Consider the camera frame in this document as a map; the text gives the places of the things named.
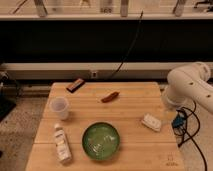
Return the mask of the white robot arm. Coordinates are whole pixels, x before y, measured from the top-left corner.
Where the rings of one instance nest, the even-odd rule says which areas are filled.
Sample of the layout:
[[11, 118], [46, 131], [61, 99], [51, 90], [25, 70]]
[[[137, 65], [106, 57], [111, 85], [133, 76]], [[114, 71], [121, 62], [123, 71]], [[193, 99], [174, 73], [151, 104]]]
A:
[[167, 75], [168, 85], [162, 93], [166, 108], [181, 108], [191, 99], [213, 114], [213, 86], [207, 83], [210, 76], [210, 67], [204, 62], [194, 62], [171, 70]]

